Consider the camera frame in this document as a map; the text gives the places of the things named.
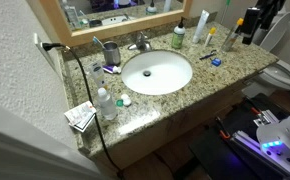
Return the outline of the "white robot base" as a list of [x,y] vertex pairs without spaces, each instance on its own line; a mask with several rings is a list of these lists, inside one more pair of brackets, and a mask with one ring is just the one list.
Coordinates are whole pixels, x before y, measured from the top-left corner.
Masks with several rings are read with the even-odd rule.
[[256,140],[242,130],[230,133],[217,118],[220,136],[267,163],[273,170],[285,173],[290,179],[290,116],[279,120],[270,110],[253,108],[252,112],[256,115],[253,120],[257,126]]

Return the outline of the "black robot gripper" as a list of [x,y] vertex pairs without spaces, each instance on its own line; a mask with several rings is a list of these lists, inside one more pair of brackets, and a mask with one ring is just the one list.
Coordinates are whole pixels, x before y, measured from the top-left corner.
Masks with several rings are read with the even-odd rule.
[[249,7],[241,26],[242,43],[250,45],[258,28],[268,30],[285,2],[286,0],[258,0],[255,6]]

